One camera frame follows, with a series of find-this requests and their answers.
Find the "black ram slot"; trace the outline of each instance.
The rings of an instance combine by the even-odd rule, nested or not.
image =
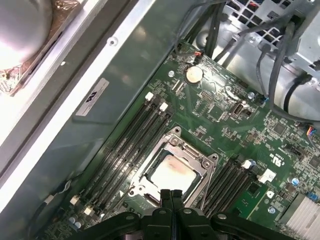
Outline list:
[[[140,112],[139,116],[134,119],[134,124],[130,124],[130,128],[127,129],[122,140],[116,141],[116,145],[113,145],[112,151],[108,152],[106,157],[104,158],[105,167],[100,170],[100,172],[98,173],[98,177],[95,178],[93,184],[90,184],[91,187],[87,188],[87,191],[85,192],[83,197],[87,196],[89,199],[91,199],[97,189],[99,189],[105,182],[105,178],[106,176],[108,176],[108,172],[112,170],[118,163],[115,159],[116,156],[124,154],[124,152],[130,146],[132,138],[136,136],[137,131],[140,130],[141,126],[145,123],[146,120],[150,118],[150,115],[154,112],[154,108],[156,108],[156,106],[153,104],[148,108],[143,108],[143,111]]]
[[[228,172],[228,175],[226,175],[223,184],[219,185],[212,191],[212,198],[208,200],[207,204],[204,204],[203,211],[205,213],[209,212],[211,209],[214,209],[216,205],[224,198],[226,191],[230,191],[230,188],[232,188],[236,182],[236,175],[237,170],[232,169]]]
[[[114,185],[114,187],[112,187],[111,191],[108,191],[104,195],[103,201],[101,202],[100,207],[99,207],[100,209],[103,209],[109,203],[109,201],[114,197],[114,195],[117,193],[118,189],[125,182],[125,180],[129,177],[129,175],[132,172],[132,170],[134,169],[134,167],[139,163],[142,156],[145,154],[147,148],[150,147],[150,145],[152,145],[152,143],[154,143],[157,140],[158,136],[163,134],[163,131],[164,131],[169,119],[170,119],[169,114],[166,114],[165,116],[161,116],[161,123],[155,129],[155,131],[153,131],[153,134],[150,134],[150,136],[148,138],[149,140],[146,141],[147,144],[145,144],[144,147],[142,149],[140,149],[140,151],[138,152],[138,155],[134,158],[134,161],[130,164],[128,169],[121,176],[121,178],[117,181],[117,183]]]
[[[98,167],[96,168],[95,172],[92,174],[90,180],[88,181],[88,183],[90,184],[92,181],[94,181],[94,179],[97,177],[97,175],[99,175],[99,172],[102,170],[102,168],[106,165],[106,162],[108,160],[108,156],[112,153],[112,151],[114,151],[119,144],[126,138],[127,133],[134,127],[134,125],[139,121],[141,114],[146,110],[148,104],[144,103],[143,105],[141,105],[141,107],[139,108],[138,112],[134,115],[134,117],[132,118],[132,121],[127,125],[127,127],[125,128],[125,130],[121,133],[121,135],[118,137],[118,139],[116,140],[116,142],[112,145],[112,147],[109,149],[108,152],[106,152],[106,157],[99,163]]]
[[[113,183],[114,179],[116,179],[125,166],[129,164],[130,159],[135,155],[137,150],[141,147],[141,141],[144,140],[144,138],[148,135],[150,128],[153,124],[155,124],[158,120],[158,114],[156,112],[153,112],[151,118],[148,120],[148,122],[141,127],[140,132],[135,134],[135,138],[130,142],[131,146],[128,146],[128,148],[125,150],[124,154],[118,154],[115,159],[113,160],[115,163],[119,162],[121,159],[121,163],[116,168],[115,171],[110,175],[108,174],[105,178],[105,182],[100,186],[100,188],[97,190],[97,194],[95,194],[93,203],[96,203],[96,201],[104,194],[104,192],[107,190],[107,188],[110,188],[110,184]]]
[[[250,177],[246,175],[246,173],[241,172],[235,181],[235,185],[226,190],[226,194],[221,198],[220,202],[216,204],[213,208],[211,208],[205,214],[207,216],[212,216],[215,213],[227,211],[229,207],[231,207],[232,203],[237,199],[239,194],[241,194],[248,186],[248,182],[250,182]]]
[[[204,215],[210,218],[215,213],[227,211],[253,182],[252,175],[230,159],[210,183],[203,208]]]

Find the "white label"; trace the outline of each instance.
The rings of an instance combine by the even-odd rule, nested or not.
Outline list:
[[[104,92],[104,90],[108,87],[109,81],[104,78],[101,78],[94,89],[90,92],[90,95],[86,98],[80,109],[76,112],[76,116],[87,116],[89,111],[95,105],[98,98]]]

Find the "black cable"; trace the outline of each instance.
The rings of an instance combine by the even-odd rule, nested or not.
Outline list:
[[[283,39],[281,41],[281,45],[278,51],[278,54],[275,58],[274,65],[272,68],[272,72],[270,75],[270,81],[269,81],[269,106],[270,109],[278,114],[279,116],[292,120],[292,121],[297,121],[301,123],[307,123],[309,125],[312,124],[319,124],[320,120],[313,120],[313,119],[306,119],[298,116],[293,116],[291,114],[288,114],[287,112],[283,111],[282,109],[278,108],[275,105],[275,95],[276,95],[276,87],[277,87],[277,82],[278,82],[278,77],[280,73],[280,69],[282,66],[282,62],[285,58],[285,54],[288,48],[289,43],[292,41],[293,35],[295,31],[295,24],[293,22],[290,22],[286,29],[285,29],[285,34],[283,36]]]
[[[186,14],[184,15],[178,29],[177,29],[177,32],[176,32],[176,35],[175,35],[175,40],[174,40],[174,51],[175,51],[175,55],[177,56],[182,56],[182,57],[188,57],[188,56],[194,56],[195,53],[192,52],[192,53],[180,53],[179,52],[179,47],[178,47],[178,44],[181,40],[181,35],[182,35],[182,32],[183,32],[183,29],[184,29],[184,25],[186,23],[186,21],[188,20],[188,17],[190,16],[191,12],[196,9],[196,8],[199,8],[199,7],[205,7],[205,8],[208,8],[209,6],[211,5],[215,5],[215,4],[220,4],[220,3],[225,3],[225,2],[228,2],[229,0],[210,0],[208,2],[203,2],[203,3],[197,3],[197,4],[193,4],[189,9],[188,11],[186,12]]]
[[[209,58],[212,58],[214,50],[217,46],[220,22],[222,19],[222,14],[225,6],[226,6],[225,2],[220,3],[215,6],[215,10],[213,12],[209,34],[208,34],[206,45],[204,48],[204,52]]]
[[[46,202],[42,202],[40,204],[40,206],[38,206],[38,208],[36,209],[36,211],[34,212],[31,220],[28,223],[28,226],[26,228],[26,236],[25,236],[25,240],[31,240],[33,237],[33,228],[34,225],[36,224],[37,219],[39,218],[40,214],[43,212],[43,210],[45,209],[45,207],[48,204]]]
[[[312,79],[312,76],[309,74],[304,74],[303,76],[298,76],[296,79],[293,80],[292,86],[289,88],[288,92],[285,95],[284,102],[283,102],[283,110],[285,112],[289,112],[289,103],[290,98],[297,87],[306,84]]]
[[[275,20],[272,21],[268,21],[268,22],[264,22],[261,25],[258,26],[254,26],[248,29],[245,29],[241,32],[238,33],[238,37],[243,37],[246,34],[250,34],[250,33],[256,33],[256,32],[260,32],[263,30],[268,30],[270,28],[276,28],[276,27],[280,27],[280,26],[284,26],[286,25],[286,23],[288,22],[288,20],[290,20],[290,18],[292,17],[293,13],[290,12],[286,15],[284,15],[283,17],[277,18]],[[218,54],[218,56],[215,57],[214,61],[218,62],[220,61],[226,54],[227,52],[234,46],[234,44],[237,42],[236,39],[232,38],[227,45],[224,47],[224,49],[221,51],[221,53]]]
[[[265,44],[263,45],[262,49],[261,49],[261,55],[258,59],[258,61],[256,62],[256,67],[255,67],[255,73],[256,73],[256,78],[260,84],[260,87],[261,87],[261,90],[262,90],[262,93],[263,93],[263,96],[265,98],[268,97],[268,94],[267,94],[267,91],[266,91],[266,88],[264,86],[264,82],[262,80],[262,77],[261,77],[261,62],[262,60],[265,58],[265,56],[267,55],[267,53],[269,53],[271,50],[271,47],[269,44]]]
[[[188,41],[188,43],[192,44],[194,42],[201,28],[205,25],[205,23],[208,21],[210,16],[213,15],[215,8],[216,8],[215,5],[209,6],[205,10],[205,12],[199,17],[198,21],[193,25],[191,30],[185,36],[185,40]]]

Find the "cable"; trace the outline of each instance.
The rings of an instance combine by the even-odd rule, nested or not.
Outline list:
[[[288,45],[289,45],[290,41],[292,40],[294,30],[295,30],[295,24],[293,22],[290,22],[285,29],[285,34],[284,34],[283,39],[281,41],[281,46],[279,48],[278,54],[277,54],[275,61],[274,61],[274,65],[273,65],[272,72],[270,75],[270,80],[269,80],[269,106],[270,106],[270,109],[274,113],[278,114],[279,116],[281,116],[283,118],[297,121],[297,122],[301,122],[301,123],[307,123],[310,125],[315,124],[315,123],[319,124],[320,120],[312,120],[312,119],[301,118],[298,116],[293,116],[293,115],[288,114],[287,112],[283,111],[282,109],[278,108],[275,105],[276,87],[277,87],[280,69],[282,66],[282,62],[285,58],[285,54],[286,54]]]
[[[215,5],[215,4],[220,4],[220,3],[225,3],[225,2],[228,2],[228,0],[210,0],[208,2],[203,2],[203,3],[197,3],[197,4],[193,4],[189,9],[188,11],[186,12],[186,14],[184,15],[178,29],[177,29],[177,32],[176,32],[176,35],[175,35],[175,40],[174,40],[174,51],[175,51],[175,55],[177,56],[182,56],[182,57],[188,57],[188,56],[194,56],[195,53],[194,52],[190,52],[190,53],[180,53],[179,52],[179,47],[178,47],[178,44],[181,40],[181,35],[182,35],[182,32],[183,32],[183,29],[184,29],[184,25],[188,19],[188,17],[190,16],[191,12],[196,9],[196,8],[199,8],[199,7],[209,7],[211,5]]]
[[[226,6],[225,2],[220,3],[215,6],[215,9],[213,12],[213,16],[210,24],[210,31],[207,37],[205,48],[204,48],[204,52],[209,58],[212,58],[214,50],[217,46],[220,22],[222,19],[222,14],[225,6]]]
[[[60,194],[63,194],[67,192],[70,189],[71,182],[75,179],[79,178],[83,173],[78,174],[77,176],[70,178],[69,180],[65,180],[62,182],[57,189],[54,191],[54,193],[50,194],[35,210],[32,218],[30,219],[25,232],[25,240],[31,240],[33,237],[33,229],[34,225],[36,224],[40,214],[43,212],[43,210],[46,208],[46,206],[51,203],[51,201]]]
[[[264,82],[262,80],[262,77],[261,77],[261,62],[262,60],[265,58],[265,56],[267,55],[267,53],[269,53],[271,50],[271,47],[269,44],[265,44],[263,45],[262,49],[261,49],[261,55],[258,59],[258,61],[256,62],[256,68],[255,68],[255,73],[256,73],[256,78],[258,79],[258,82],[260,84],[260,87],[261,87],[261,90],[262,90],[262,93],[263,93],[263,96],[265,98],[268,97],[268,94],[267,94],[267,91],[266,91],[266,88],[264,86]]]
[[[264,22],[261,25],[254,26],[248,29],[245,29],[241,32],[239,32],[237,35],[238,37],[243,37],[246,34],[250,33],[255,33],[263,30],[268,30],[270,28],[275,28],[278,26],[284,26],[288,22],[288,20],[291,18],[293,15],[292,12],[284,15],[283,17],[277,18],[275,20],[269,21],[269,22]],[[224,49],[218,54],[218,56],[215,57],[214,61],[219,62],[226,54],[227,52],[234,46],[234,44],[237,42],[235,38],[232,38],[227,45],[224,47]]]
[[[198,21],[193,25],[191,30],[188,32],[188,34],[185,36],[185,40],[188,41],[188,43],[192,44],[194,40],[196,39],[197,35],[199,34],[201,28],[205,25],[205,23],[208,21],[209,17],[213,14],[216,6],[209,6],[205,12],[199,17]]]
[[[303,76],[298,76],[293,80],[293,85],[289,88],[288,92],[285,95],[284,102],[283,102],[283,110],[287,113],[289,112],[289,103],[290,98],[297,87],[306,84],[312,79],[312,76],[309,74],[304,74]]]
[[[309,126],[308,131],[306,132],[306,136],[309,140],[309,142],[311,143],[311,145],[314,147],[314,149],[318,152],[320,152],[320,148],[316,145],[316,143],[314,142],[314,140],[312,139],[312,135],[316,132],[317,130],[315,128],[313,128],[312,126]]]

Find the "gray cable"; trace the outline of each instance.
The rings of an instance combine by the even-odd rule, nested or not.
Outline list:
[[[283,39],[281,41],[281,45],[280,45],[278,54],[275,58],[272,72],[270,75],[269,106],[270,106],[270,109],[274,113],[278,114],[279,116],[281,116],[283,118],[297,121],[297,122],[301,122],[301,123],[307,123],[309,125],[312,125],[315,123],[319,124],[320,120],[312,120],[312,119],[306,119],[306,118],[302,118],[302,117],[298,117],[298,116],[293,116],[293,115],[288,114],[287,112],[283,111],[281,108],[279,108],[275,105],[276,87],[277,87],[280,69],[282,66],[282,62],[284,61],[286,51],[288,49],[288,45],[293,38],[294,31],[295,31],[295,24],[293,22],[290,22],[285,29],[285,34],[284,34]]]
[[[229,0],[210,0],[208,2],[203,2],[203,3],[197,3],[197,4],[193,4],[188,11],[186,12],[186,14],[184,15],[178,29],[175,35],[175,40],[174,40],[174,50],[175,50],[175,54],[177,56],[182,56],[182,57],[188,57],[188,56],[193,56],[195,55],[194,53],[179,53],[179,48],[178,48],[178,44],[180,41],[180,37],[182,35],[183,29],[184,29],[184,25],[188,19],[188,17],[190,16],[191,12],[199,7],[204,7],[207,8],[211,5],[215,5],[215,4],[221,4],[221,3],[225,3],[228,2]]]
[[[260,87],[261,87],[261,90],[262,90],[262,93],[263,93],[263,96],[265,98],[268,97],[268,94],[267,94],[267,91],[266,91],[266,88],[264,86],[264,82],[262,80],[262,77],[261,77],[261,62],[262,60],[265,58],[265,56],[267,55],[267,53],[269,53],[271,50],[271,47],[269,44],[265,44],[263,45],[262,49],[261,49],[261,55],[258,59],[258,61],[256,62],[256,68],[255,68],[255,73],[256,73],[256,78],[258,79],[258,82],[260,84]]]
[[[316,145],[316,143],[315,143],[314,140],[312,139],[312,136],[311,136],[311,135],[308,135],[307,137],[308,137],[309,142],[311,143],[311,145],[314,147],[314,149],[315,149],[316,151],[318,151],[318,153],[320,153],[320,148]]]
[[[254,26],[248,29],[245,29],[241,32],[238,33],[239,37],[243,37],[246,34],[250,34],[250,33],[256,33],[259,31],[263,31],[263,30],[268,30],[270,28],[279,28],[281,26],[285,26],[287,24],[287,22],[291,19],[293,13],[290,12],[280,18],[277,18],[275,20],[272,21],[268,21],[268,22],[264,22],[261,25],[258,26]],[[227,52],[234,46],[234,44],[237,42],[237,40],[235,40],[234,38],[232,38],[227,45],[225,46],[225,48],[221,51],[221,53],[218,54],[218,56],[215,57],[214,61],[218,62],[220,61],[224,55],[227,54]]]

